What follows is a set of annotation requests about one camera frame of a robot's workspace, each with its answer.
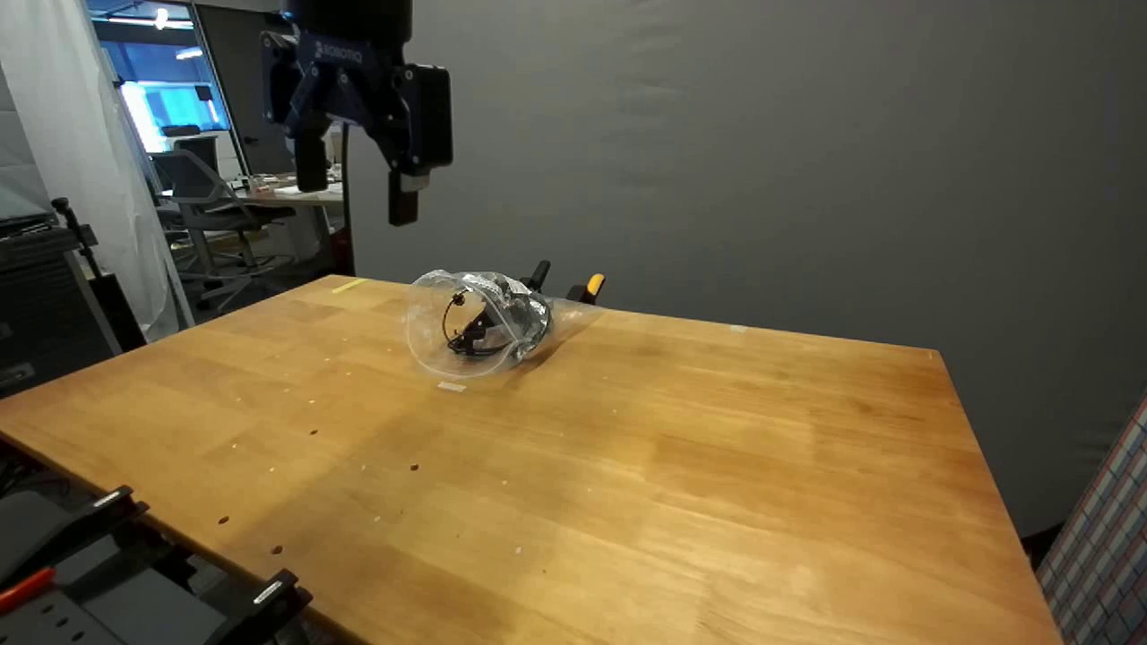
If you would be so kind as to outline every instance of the wood grain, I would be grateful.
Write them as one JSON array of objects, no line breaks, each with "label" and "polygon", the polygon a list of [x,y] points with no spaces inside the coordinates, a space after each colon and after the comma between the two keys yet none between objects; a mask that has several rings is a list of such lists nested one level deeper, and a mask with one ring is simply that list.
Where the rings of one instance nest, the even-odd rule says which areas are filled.
[{"label": "wood grain", "polygon": [[457,394],[401,310],[321,280],[0,431],[367,640],[1058,640],[935,349],[601,310]]}]

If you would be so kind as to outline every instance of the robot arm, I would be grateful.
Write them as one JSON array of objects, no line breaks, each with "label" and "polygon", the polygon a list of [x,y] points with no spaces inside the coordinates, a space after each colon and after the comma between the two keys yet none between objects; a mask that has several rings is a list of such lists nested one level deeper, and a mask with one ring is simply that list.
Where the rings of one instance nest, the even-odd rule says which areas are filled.
[{"label": "robot arm", "polygon": [[452,77],[401,58],[411,0],[288,0],[297,85],[288,106],[303,188],[328,185],[323,131],[354,122],[392,163],[392,222],[420,219],[430,167],[452,161]]}]

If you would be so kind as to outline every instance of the white curtain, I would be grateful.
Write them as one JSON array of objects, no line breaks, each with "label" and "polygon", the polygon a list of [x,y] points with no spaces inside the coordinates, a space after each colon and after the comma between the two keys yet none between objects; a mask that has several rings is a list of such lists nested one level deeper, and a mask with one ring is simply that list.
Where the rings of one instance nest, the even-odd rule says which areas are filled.
[{"label": "white curtain", "polygon": [[144,332],[181,330],[181,280],[84,0],[5,0],[0,63],[49,195],[96,231]]}]

